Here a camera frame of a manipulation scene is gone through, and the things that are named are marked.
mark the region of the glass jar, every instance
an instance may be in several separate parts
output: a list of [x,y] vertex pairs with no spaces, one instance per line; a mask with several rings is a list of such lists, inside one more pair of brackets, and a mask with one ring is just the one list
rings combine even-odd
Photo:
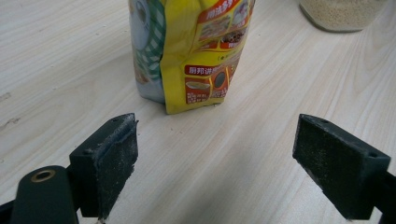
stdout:
[[318,28],[355,32],[367,27],[388,0],[300,0],[305,16]]

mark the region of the plastic bag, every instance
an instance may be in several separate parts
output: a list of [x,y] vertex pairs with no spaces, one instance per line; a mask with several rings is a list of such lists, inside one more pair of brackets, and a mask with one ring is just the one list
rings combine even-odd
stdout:
[[254,0],[130,0],[134,73],[142,97],[176,114],[224,101]]

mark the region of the wood grain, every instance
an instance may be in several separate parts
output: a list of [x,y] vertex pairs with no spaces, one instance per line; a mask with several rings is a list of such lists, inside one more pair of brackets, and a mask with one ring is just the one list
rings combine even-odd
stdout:
[[389,1],[367,29],[329,34],[297,1],[257,1],[225,103],[167,116],[134,84],[127,1],[0,0],[0,203],[135,112],[139,158],[107,223],[349,223],[291,157],[297,119],[396,157],[395,11]]

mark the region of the rubber gripper pad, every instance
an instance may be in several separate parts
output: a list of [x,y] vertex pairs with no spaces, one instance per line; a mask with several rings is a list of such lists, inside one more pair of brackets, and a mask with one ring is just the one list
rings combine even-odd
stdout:
[[300,115],[293,158],[347,219],[369,219],[390,157],[325,119]]
[[137,160],[134,114],[106,122],[70,154],[73,175],[82,184],[81,214],[107,218]]

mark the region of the package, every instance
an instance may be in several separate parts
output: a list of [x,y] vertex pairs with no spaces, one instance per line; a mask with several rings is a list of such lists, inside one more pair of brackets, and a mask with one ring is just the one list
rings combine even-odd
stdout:
[[224,101],[255,0],[130,0],[142,97],[176,114]]

